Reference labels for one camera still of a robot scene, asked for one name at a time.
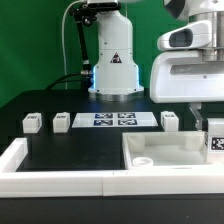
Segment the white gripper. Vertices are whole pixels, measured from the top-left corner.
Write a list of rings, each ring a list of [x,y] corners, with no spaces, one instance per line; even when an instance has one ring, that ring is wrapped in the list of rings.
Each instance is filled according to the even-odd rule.
[[[157,41],[161,54],[154,60],[150,98],[156,103],[192,102],[189,109],[202,130],[202,104],[224,100],[224,62],[207,61],[204,48],[212,41],[209,20],[192,22]]]

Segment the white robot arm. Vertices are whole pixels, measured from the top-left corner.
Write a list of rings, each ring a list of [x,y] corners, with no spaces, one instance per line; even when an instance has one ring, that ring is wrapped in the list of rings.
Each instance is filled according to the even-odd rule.
[[[133,61],[131,22],[120,14],[123,0],[87,0],[97,11],[99,60],[93,69],[93,98],[125,100],[139,93]],[[224,101],[224,0],[163,0],[164,8],[187,25],[163,34],[154,60],[150,98],[156,103],[188,102],[202,127],[203,102]]]

